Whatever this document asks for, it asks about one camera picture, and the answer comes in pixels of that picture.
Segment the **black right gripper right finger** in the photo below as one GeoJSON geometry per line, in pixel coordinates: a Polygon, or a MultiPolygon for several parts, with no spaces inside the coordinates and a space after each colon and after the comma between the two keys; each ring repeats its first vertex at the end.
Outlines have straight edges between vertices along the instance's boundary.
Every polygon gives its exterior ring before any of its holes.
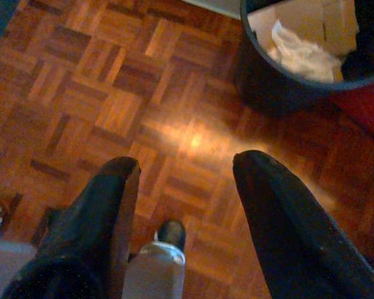
{"type": "Polygon", "coordinates": [[[249,150],[233,175],[272,299],[374,299],[373,267],[294,173],[249,150]]]}

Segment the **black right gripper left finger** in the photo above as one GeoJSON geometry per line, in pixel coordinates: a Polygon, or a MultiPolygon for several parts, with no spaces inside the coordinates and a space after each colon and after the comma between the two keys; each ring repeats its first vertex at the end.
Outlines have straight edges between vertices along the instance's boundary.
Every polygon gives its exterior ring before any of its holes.
{"type": "Polygon", "coordinates": [[[1,299],[121,299],[140,173],[128,156],[106,162],[1,299]]]}

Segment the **large red cushion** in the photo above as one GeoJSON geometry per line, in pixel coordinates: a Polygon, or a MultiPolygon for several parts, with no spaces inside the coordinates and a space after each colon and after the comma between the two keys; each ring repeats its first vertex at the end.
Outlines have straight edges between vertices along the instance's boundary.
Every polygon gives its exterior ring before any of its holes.
{"type": "Polygon", "coordinates": [[[328,99],[374,136],[374,84],[335,93],[328,99]]]}

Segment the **black round waste bin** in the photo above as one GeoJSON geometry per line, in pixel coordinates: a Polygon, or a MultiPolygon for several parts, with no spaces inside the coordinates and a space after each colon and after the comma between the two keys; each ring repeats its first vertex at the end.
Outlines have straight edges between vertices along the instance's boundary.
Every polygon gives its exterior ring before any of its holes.
{"type": "Polygon", "coordinates": [[[284,116],[316,104],[329,95],[357,90],[374,84],[374,72],[364,78],[342,83],[320,83],[283,69],[260,45],[251,29],[248,14],[287,0],[241,0],[242,42],[235,74],[243,102],[270,116],[284,116]]]}

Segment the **crumpled white paper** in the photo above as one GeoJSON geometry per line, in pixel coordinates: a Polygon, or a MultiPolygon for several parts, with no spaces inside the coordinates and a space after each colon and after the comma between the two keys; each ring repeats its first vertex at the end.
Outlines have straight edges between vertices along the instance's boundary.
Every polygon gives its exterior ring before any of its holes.
{"type": "Polygon", "coordinates": [[[318,44],[301,39],[280,21],[274,24],[271,36],[274,47],[267,54],[284,69],[311,81],[342,81],[341,61],[318,44]]]}

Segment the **brown cardboard piece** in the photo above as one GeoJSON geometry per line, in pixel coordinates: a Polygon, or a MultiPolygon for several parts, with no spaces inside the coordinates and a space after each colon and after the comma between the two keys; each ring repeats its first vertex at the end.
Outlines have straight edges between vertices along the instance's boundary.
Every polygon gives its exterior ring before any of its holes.
{"type": "Polygon", "coordinates": [[[272,28],[277,21],[333,55],[342,56],[357,48],[354,0],[283,0],[248,13],[247,19],[266,50],[276,46],[272,28]]]}

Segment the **pale green quilted mattress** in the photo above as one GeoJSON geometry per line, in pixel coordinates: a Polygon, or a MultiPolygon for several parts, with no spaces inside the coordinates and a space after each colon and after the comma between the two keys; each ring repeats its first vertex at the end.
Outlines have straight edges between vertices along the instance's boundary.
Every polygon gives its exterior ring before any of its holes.
{"type": "Polygon", "coordinates": [[[240,19],[240,0],[182,0],[233,19],[240,19]]]}

